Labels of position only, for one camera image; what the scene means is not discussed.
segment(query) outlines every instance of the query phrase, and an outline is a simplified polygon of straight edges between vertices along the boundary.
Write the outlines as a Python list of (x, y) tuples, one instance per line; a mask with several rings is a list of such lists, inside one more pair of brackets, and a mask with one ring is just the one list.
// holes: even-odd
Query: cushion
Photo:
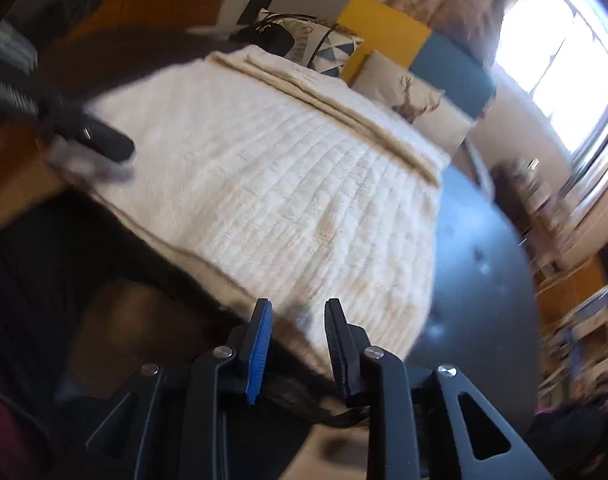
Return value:
[(454, 155), (475, 121), (426, 81), (379, 52), (371, 52), (352, 88), (390, 108), (425, 138)]
[[(261, 21), (270, 14), (273, 12), (262, 9), (257, 19)], [(295, 40), (292, 49), (284, 57), (324, 75), (339, 77), (345, 63), (363, 40), (350, 30), (327, 23), (324, 18), (319, 21), (322, 23), (297, 18), (274, 20), (288, 30)]]

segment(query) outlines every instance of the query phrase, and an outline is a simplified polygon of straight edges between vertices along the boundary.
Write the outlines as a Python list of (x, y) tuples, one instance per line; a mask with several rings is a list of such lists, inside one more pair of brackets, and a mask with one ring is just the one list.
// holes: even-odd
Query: folded blanket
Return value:
[(135, 178), (99, 184), (98, 198), (209, 292), (205, 269), (231, 284), (220, 301), (248, 318), (255, 298), (270, 298), (274, 336), (323, 373), (328, 298), (374, 344), (408, 352), (431, 303), (449, 161), (411, 126), (252, 46), (172, 66), (91, 108), (137, 147)]

